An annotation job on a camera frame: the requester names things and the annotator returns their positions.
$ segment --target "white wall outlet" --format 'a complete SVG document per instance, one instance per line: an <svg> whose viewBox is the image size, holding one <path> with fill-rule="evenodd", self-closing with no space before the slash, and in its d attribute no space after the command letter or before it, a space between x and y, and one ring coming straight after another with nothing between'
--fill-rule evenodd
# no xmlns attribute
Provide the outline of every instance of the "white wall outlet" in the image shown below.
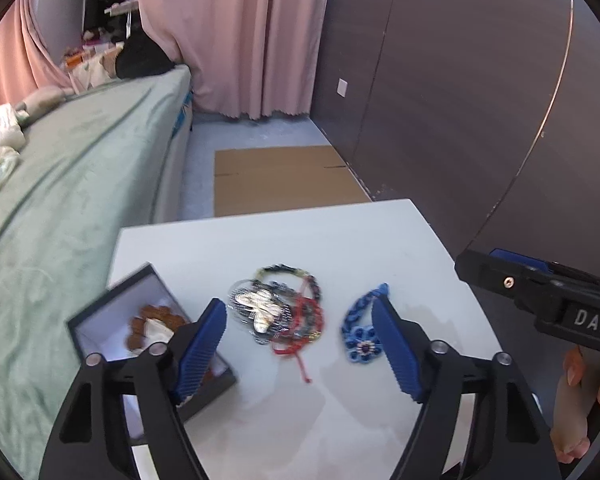
<svg viewBox="0 0 600 480"><path fill-rule="evenodd" d="M338 94L342 97L347 95L347 86L349 86L349 83L344 81L344 79L338 79Z"/></svg>

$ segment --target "curtain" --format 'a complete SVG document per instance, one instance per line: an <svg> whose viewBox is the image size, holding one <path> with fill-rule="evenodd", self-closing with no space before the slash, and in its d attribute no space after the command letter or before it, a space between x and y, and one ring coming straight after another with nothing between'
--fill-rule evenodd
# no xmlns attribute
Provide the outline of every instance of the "curtain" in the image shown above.
<svg viewBox="0 0 600 480"><path fill-rule="evenodd" d="M140 0L142 28L189 65L195 104L252 119L311 105L326 0Z"/></svg>
<svg viewBox="0 0 600 480"><path fill-rule="evenodd" d="M40 87L71 87L38 32L33 0L16 0L0 20L0 105L12 105Z"/></svg>

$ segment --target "white table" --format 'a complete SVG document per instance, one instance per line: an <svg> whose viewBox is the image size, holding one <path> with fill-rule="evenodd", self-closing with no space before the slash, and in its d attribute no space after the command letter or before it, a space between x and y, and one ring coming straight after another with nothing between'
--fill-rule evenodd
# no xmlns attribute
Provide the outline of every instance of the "white table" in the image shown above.
<svg viewBox="0 0 600 480"><path fill-rule="evenodd" d="M498 341L454 263L410 200L129 228L111 266L116 282L145 262L193 319L257 268L284 263L316 276L326 327L295 359L257 345L229 316L219 352L238 384L186 424L211 480L388 479L418 416L385 357L349 363L339 335L353 301L381 282L405 319L460 353L491 358ZM473 399L462 400L447 465L464 454ZM146 449L136 449L143 478Z"/></svg>

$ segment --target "white lettering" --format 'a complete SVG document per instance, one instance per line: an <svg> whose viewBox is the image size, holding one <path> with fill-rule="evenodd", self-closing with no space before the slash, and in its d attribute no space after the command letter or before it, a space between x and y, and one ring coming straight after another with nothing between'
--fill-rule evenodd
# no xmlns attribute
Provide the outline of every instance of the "white lettering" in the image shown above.
<svg viewBox="0 0 600 480"><path fill-rule="evenodd" d="M589 329L589 328L593 328L593 330L598 329L598 314L596 314L594 317L592 317L591 321L589 321L589 324L587 325L587 329Z"/></svg>
<svg viewBox="0 0 600 480"><path fill-rule="evenodd" d="M574 321L573 323L577 326L580 326L580 325L583 325L586 320L587 320L587 311L580 309L578 311L578 315L576 316L576 321Z"/></svg>

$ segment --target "floor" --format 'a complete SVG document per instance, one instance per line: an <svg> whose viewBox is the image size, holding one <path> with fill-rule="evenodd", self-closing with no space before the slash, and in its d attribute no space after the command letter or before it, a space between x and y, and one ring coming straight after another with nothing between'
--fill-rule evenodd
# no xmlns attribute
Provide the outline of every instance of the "floor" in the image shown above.
<svg viewBox="0 0 600 480"><path fill-rule="evenodd" d="M328 143L307 116L237 121L216 114L195 114L187 145L178 218L197 220L213 217L216 150Z"/></svg>

